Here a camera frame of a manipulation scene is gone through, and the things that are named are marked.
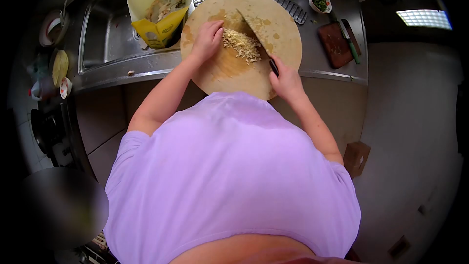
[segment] person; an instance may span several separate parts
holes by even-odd
[[[346,261],[360,208],[296,71],[272,56],[272,87],[303,130],[243,92],[175,112],[191,76],[220,49],[222,25],[201,26],[190,55],[132,116],[105,188],[111,252],[122,264]]]

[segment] green knife handle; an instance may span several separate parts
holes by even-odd
[[[347,42],[349,42],[350,51],[352,52],[353,58],[355,59],[355,63],[359,64],[360,60],[358,59],[358,54],[356,53],[355,45],[352,43],[352,40],[350,39],[347,39],[347,40],[348,40]]]

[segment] bowl of chopped herbs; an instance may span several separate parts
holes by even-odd
[[[319,13],[330,13],[332,4],[330,0],[308,0],[312,9]]]

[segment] knife handle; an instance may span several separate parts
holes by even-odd
[[[278,67],[277,65],[275,64],[275,61],[273,61],[273,59],[269,59],[269,64],[270,64],[270,67],[272,68],[272,71],[273,73],[275,73],[275,75],[277,76],[278,78]]]
[[[358,54],[356,53],[355,45],[352,43],[352,40],[348,39],[350,51],[352,52],[353,58],[355,59],[356,64],[360,64],[360,60],[358,59]]]

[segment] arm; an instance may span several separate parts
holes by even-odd
[[[145,97],[127,128],[151,136],[175,112],[192,75],[220,48],[223,21],[204,23],[191,53]]]
[[[287,67],[280,58],[272,56],[278,67],[279,76],[270,72],[270,82],[277,94],[282,97],[293,109],[301,121],[303,130],[313,141],[314,146],[329,161],[344,165],[341,153],[334,137],[325,125],[320,115],[309,101],[303,90],[300,75]]]

